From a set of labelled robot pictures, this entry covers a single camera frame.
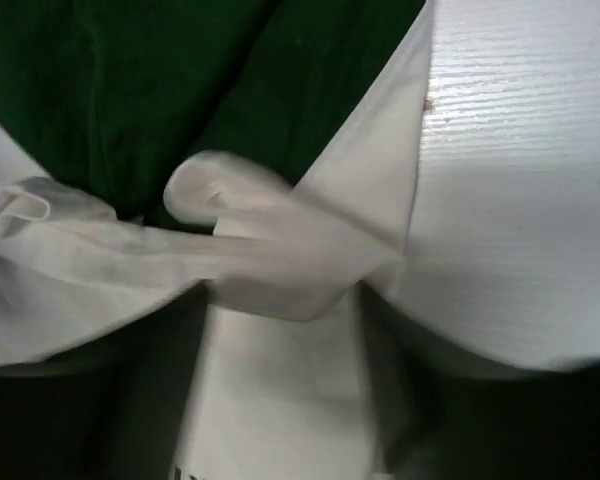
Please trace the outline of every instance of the white wooden surface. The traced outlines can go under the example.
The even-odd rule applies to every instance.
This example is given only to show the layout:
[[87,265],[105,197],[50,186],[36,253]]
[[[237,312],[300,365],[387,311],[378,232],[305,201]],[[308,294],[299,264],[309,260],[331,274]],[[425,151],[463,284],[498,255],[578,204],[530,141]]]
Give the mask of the white wooden surface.
[[438,0],[402,300],[491,356],[600,355],[600,0]]

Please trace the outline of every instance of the white cloth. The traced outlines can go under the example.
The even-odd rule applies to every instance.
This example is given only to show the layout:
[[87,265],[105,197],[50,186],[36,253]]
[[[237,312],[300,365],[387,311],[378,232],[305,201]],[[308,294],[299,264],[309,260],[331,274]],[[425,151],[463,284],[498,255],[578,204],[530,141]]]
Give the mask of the white cloth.
[[[415,192],[433,2],[294,193],[402,250]],[[236,225],[222,219],[216,232]],[[315,322],[217,309],[177,464],[205,480],[362,480],[374,434],[351,296]]]
[[[170,208],[182,205],[181,220],[229,217],[242,229],[231,237],[118,222],[108,205],[48,177],[0,185],[0,363],[101,335],[197,279],[215,280],[229,308],[309,320],[361,278],[399,268],[399,252],[276,180],[222,153],[174,173]],[[76,302],[83,289],[95,305]]]
[[[69,195],[74,201],[59,200],[60,190],[51,188],[45,172],[0,129],[0,361],[35,359],[86,341],[136,318],[185,281],[222,279],[221,296],[224,291],[235,308],[260,313],[268,308],[269,315],[213,309],[199,398],[185,422],[178,465],[205,480],[363,478],[371,469],[374,436],[358,368],[352,299],[345,296],[310,323],[280,320],[293,317],[296,307],[244,302],[279,296],[271,287],[284,285],[280,278],[293,283],[283,290],[297,292],[299,282],[306,293],[304,281],[311,286],[316,275],[330,272],[317,289],[326,297],[302,297],[315,300],[300,315],[309,318],[354,279],[393,265],[403,249],[415,191],[431,27],[430,1],[296,190],[287,196],[276,187],[269,190],[275,205],[288,197],[283,203],[293,215],[287,218],[304,219],[296,225],[285,223],[285,215],[272,217],[266,199],[239,211],[235,197],[218,202],[217,192],[204,193],[204,184],[193,187],[199,196],[179,202],[190,193],[187,179],[193,176],[186,169],[195,168],[192,163],[175,173],[166,204],[181,218],[221,213],[216,236],[123,224],[105,205],[75,197],[75,191]],[[234,192],[253,193],[253,184],[232,185]],[[326,234],[309,235],[309,225],[324,227]],[[305,234],[294,238],[294,232]],[[240,238],[235,249],[235,237],[256,234],[269,237]],[[290,255],[290,247],[300,254]],[[379,255],[375,260],[368,247]],[[385,286],[392,284],[391,270],[381,272],[388,274],[381,278]],[[238,298],[245,279],[261,295]]]

